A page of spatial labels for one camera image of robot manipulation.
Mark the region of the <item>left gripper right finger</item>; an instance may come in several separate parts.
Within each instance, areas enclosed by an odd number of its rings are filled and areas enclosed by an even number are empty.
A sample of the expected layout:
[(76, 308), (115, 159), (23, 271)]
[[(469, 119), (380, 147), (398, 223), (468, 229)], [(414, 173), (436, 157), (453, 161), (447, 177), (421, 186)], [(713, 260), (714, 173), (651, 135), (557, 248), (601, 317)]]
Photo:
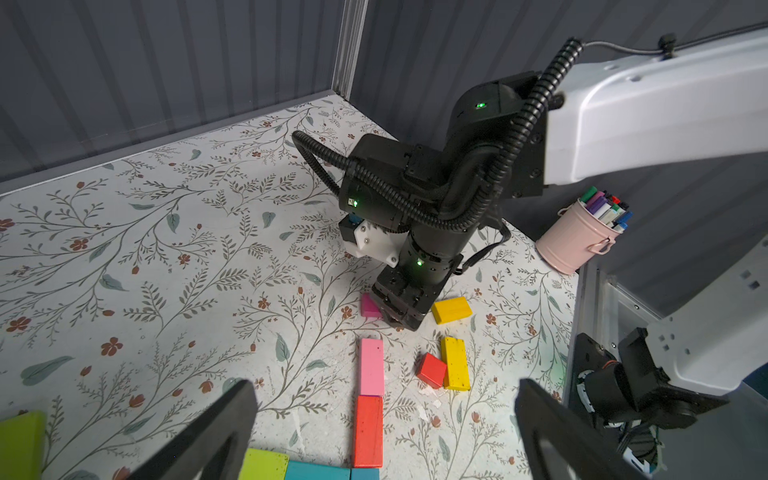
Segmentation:
[(595, 430), (531, 379), (519, 382), (515, 416), (534, 479), (642, 479)]

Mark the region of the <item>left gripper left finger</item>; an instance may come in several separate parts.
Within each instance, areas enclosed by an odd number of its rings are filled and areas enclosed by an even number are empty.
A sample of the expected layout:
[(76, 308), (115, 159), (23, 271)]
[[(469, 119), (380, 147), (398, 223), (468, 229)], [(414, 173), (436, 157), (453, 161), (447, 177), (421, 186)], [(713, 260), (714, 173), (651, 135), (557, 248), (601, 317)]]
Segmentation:
[(236, 479), (257, 412), (253, 384), (238, 381), (129, 477)]

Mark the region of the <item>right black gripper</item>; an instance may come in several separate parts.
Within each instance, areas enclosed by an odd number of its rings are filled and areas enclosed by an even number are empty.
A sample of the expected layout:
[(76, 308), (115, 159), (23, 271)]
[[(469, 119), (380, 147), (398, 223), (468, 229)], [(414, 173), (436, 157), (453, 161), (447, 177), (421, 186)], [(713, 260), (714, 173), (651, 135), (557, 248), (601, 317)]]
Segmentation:
[(364, 135), (350, 159), (357, 165), (343, 177), (339, 206), (350, 218), (343, 237), (385, 267), (371, 297), (393, 327), (416, 331), (459, 266), (463, 232), (432, 229), (401, 212), (356, 174), (371, 171), (403, 196), (435, 215), (447, 181), (440, 152), (373, 134)]

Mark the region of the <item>lime green block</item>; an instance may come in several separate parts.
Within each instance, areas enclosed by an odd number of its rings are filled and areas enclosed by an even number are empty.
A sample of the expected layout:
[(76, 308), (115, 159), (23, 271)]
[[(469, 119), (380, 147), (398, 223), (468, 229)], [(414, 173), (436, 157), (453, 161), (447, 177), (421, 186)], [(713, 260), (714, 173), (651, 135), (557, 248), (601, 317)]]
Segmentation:
[(239, 480), (284, 480), (290, 462), (286, 454), (249, 448), (242, 463)]
[(40, 479), (46, 415), (30, 411), (1, 422), (1, 480)]

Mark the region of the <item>teal rectangular block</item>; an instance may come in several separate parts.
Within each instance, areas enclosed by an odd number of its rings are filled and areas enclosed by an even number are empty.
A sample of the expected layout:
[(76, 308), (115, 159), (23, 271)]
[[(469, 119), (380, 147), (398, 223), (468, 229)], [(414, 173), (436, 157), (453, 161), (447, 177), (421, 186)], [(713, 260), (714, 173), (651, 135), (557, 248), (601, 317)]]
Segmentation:
[(288, 463), (285, 480), (349, 480), (348, 468), (320, 465), (291, 460)]

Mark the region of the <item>magenta block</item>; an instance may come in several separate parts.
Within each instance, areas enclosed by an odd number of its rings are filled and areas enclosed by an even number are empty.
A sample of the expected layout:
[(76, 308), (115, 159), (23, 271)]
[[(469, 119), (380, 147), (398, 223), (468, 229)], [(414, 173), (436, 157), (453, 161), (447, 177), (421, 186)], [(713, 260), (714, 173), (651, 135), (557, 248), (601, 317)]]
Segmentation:
[(380, 319), (382, 313), (372, 300), (369, 293), (363, 293), (360, 298), (360, 313), (366, 319)]

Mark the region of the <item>small teal cube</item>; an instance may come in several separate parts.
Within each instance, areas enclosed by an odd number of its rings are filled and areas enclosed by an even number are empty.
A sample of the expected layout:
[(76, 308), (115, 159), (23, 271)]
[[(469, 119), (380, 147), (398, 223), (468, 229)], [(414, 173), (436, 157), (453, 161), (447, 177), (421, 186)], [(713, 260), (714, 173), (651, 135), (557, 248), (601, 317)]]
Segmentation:
[(376, 468), (353, 468), (350, 480), (380, 480), (380, 470)]

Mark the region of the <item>red block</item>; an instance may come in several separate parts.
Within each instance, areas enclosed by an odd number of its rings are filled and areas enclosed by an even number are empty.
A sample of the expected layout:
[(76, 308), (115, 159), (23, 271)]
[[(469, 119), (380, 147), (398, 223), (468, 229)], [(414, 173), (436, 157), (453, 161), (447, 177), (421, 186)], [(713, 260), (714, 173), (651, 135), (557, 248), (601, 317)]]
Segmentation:
[(383, 466), (383, 399), (360, 395), (356, 402), (353, 466)]

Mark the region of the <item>pink block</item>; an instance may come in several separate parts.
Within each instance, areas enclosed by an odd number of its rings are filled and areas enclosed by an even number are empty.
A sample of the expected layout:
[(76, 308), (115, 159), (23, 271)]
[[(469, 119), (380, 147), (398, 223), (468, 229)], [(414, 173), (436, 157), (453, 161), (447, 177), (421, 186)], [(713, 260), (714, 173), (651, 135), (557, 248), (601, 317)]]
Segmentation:
[(360, 342), (359, 394), (384, 397), (384, 346), (378, 339), (363, 338)]

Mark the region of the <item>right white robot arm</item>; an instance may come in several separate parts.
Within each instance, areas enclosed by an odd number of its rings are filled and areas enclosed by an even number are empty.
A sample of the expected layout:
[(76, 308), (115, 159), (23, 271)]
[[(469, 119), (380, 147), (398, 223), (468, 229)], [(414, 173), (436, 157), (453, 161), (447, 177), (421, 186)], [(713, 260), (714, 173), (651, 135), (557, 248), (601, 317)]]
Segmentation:
[[(474, 264), (463, 248), (502, 229), (505, 198), (637, 167), (767, 149), (767, 33), (628, 50), (579, 64), (571, 39), (540, 73), (475, 86), (456, 102), (435, 151), (365, 135), (338, 195), (348, 251), (384, 264), (371, 297), (384, 319), (417, 330), (447, 281)], [(758, 244), (616, 354), (577, 339), (582, 414), (605, 426), (681, 429), (724, 405), (767, 361), (767, 247)]]

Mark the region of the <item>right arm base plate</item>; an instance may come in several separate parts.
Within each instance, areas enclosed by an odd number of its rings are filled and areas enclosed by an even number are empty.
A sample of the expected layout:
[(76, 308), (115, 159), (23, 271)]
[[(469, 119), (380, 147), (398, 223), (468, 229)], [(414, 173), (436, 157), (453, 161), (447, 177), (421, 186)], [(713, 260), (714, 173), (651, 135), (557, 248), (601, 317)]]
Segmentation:
[(628, 406), (622, 388), (622, 365), (586, 333), (574, 337), (566, 405), (588, 427), (618, 432)]

